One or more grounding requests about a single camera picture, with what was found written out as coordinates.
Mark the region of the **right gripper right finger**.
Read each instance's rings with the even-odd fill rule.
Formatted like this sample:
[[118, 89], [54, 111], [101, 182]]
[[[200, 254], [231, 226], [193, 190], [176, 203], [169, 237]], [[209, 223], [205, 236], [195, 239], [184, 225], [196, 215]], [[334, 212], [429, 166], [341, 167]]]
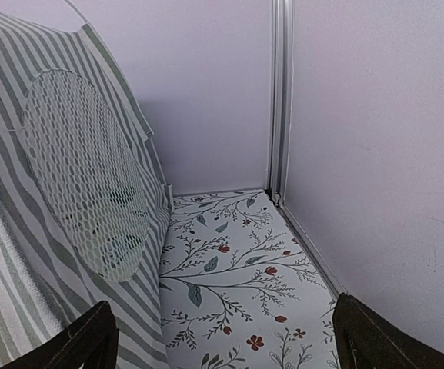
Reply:
[[332, 316], [342, 368], [444, 368], [444, 354], [405, 334], [349, 294]]

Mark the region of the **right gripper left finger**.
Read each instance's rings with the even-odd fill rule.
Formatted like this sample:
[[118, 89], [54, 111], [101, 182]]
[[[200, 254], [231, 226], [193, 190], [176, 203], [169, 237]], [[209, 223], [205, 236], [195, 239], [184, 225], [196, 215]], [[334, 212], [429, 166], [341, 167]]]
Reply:
[[119, 329], [100, 301], [50, 341], [5, 365], [6, 369], [115, 368]]

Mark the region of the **striped fabric pet tent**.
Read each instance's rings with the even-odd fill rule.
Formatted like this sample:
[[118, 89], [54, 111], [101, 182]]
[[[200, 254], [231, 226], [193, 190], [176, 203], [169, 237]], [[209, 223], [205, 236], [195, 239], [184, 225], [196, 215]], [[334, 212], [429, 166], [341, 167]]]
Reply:
[[3, 358], [105, 301], [118, 367], [167, 367], [159, 259], [171, 209], [152, 130], [95, 29], [0, 12]]

